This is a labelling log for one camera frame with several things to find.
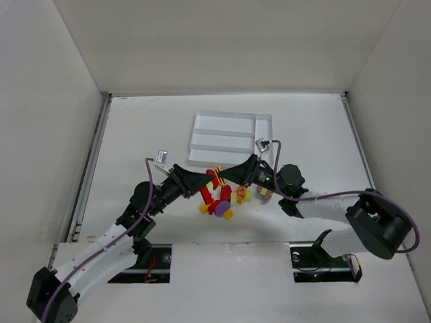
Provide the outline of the light green lego piece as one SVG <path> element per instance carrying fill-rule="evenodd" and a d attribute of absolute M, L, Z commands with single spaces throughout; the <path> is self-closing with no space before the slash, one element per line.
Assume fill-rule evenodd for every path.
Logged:
<path fill-rule="evenodd" d="M 210 181 L 206 184 L 206 187 L 207 187 L 208 191 L 213 192 L 219 187 L 219 185 L 220 184 L 218 181 Z"/>

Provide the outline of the yellow striped lego brick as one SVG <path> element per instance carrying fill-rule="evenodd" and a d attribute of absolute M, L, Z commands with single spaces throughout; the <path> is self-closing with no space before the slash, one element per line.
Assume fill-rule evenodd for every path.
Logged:
<path fill-rule="evenodd" d="M 220 175 L 221 171 L 222 171 L 221 166 L 216 166 L 214 168 L 215 177 L 217 178 L 217 181 L 218 181 L 219 185 L 221 187 L 223 187 L 223 186 L 226 186 L 227 183 L 226 183 L 226 180 Z"/>

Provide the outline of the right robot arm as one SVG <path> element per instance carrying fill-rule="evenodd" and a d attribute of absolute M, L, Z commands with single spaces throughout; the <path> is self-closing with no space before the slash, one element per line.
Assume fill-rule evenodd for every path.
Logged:
<path fill-rule="evenodd" d="M 373 189 L 319 198 L 315 192 L 303 188 L 305 179 L 296 165 L 286 164 L 275 171 L 252 154 L 242 164 L 222 170 L 220 176 L 238 185 L 255 184 L 278 194 L 279 206 L 290 217 L 320 218 L 344 224 L 342 229 L 325 229 L 315 241 L 334 258 L 368 251 L 389 260 L 413 229 L 408 216 Z"/>

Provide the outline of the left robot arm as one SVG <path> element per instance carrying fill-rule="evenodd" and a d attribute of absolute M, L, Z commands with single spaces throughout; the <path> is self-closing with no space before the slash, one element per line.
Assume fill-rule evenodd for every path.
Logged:
<path fill-rule="evenodd" d="M 94 243 L 66 264 L 44 266 L 35 273 L 27 307 L 40 322 L 72 321 L 91 289 L 147 260 L 152 245 L 145 237 L 155 226 L 152 217 L 179 197 L 192 197 L 211 180 L 209 174 L 175 164 L 161 184 L 140 182 L 123 214 Z"/>

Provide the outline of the orange patterned lego piece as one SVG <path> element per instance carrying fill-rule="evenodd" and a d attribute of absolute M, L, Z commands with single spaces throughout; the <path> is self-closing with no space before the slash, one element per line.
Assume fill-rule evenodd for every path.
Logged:
<path fill-rule="evenodd" d="M 238 186 L 236 189 L 236 202 L 238 204 L 244 204 L 250 202 L 253 199 L 253 192 L 250 188 L 245 186 Z"/>

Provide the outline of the purple tan lego piece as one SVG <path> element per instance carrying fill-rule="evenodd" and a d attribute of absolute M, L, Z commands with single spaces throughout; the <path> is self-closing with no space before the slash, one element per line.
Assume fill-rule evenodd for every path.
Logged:
<path fill-rule="evenodd" d="M 273 191 L 268 190 L 262 186 L 257 187 L 257 192 L 259 194 L 259 198 L 263 201 L 263 203 L 268 203 L 273 195 Z"/>

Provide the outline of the red rounded lego brick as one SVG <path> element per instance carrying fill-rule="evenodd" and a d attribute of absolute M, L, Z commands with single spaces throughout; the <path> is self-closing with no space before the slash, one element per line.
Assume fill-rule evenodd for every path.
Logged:
<path fill-rule="evenodd" d="M 230 185 L 225 185 L 221 187 L 220 190 L 220 200 L 230 202 L 232 198 L 232 188 Z"/>

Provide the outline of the dark red lego brick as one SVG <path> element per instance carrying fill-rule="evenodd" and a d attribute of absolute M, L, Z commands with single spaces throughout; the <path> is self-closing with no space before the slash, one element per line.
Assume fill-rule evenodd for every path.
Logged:
<path fill-rule="evenodd" d="M 221 200 L 215 200 L 212 204 L 210 204 L 207 208 L 207 212 L 210 215 L 213 215 L 215 213 L 216 207 L 221 203 Z"/>

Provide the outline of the white divided tray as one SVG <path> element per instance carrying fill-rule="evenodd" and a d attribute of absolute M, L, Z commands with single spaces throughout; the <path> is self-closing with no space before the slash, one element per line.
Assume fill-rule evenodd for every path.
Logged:
<path fill-rule="evenodd" d="M 197 165 L 233 166 L 254 153 L 272 164 L 273 154 L 257 147 L 258 140 L 272 139 L 270 114 L 201 110 L 195 115 L 188 159 Z"/>

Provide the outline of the small orange lego piece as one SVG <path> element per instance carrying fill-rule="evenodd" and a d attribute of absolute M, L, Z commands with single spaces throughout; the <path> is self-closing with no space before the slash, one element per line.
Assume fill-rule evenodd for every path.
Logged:
<path fill-rule="evenodd" d="M 234 212 L 231 209 L 227 210 L 224 213 L 224 219 L 225 220 L 230 220 L 231 218 L 233 218 L 233 216 L 234 216 Z"/>

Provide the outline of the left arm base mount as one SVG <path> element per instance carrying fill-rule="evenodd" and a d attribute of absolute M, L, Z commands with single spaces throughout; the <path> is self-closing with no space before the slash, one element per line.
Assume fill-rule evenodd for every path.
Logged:
<path fill-rule="evenodd" d="M 172 244 L 156 244 L 144 263 L 136 263 L 125 269 L 108 283 L 110 284 L 164 284 L 170 282 Z"/>

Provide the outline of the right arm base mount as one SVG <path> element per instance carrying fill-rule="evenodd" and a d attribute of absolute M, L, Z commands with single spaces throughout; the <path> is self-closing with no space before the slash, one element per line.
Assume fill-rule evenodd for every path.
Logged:
<path fill-rule="evenodd" d="M 311 242 L 290 244 L 290 258 L 295 283 L 359 283 L 362 266 L 355 254 L 331 257 L 322 247 L 330 229 Z"/>

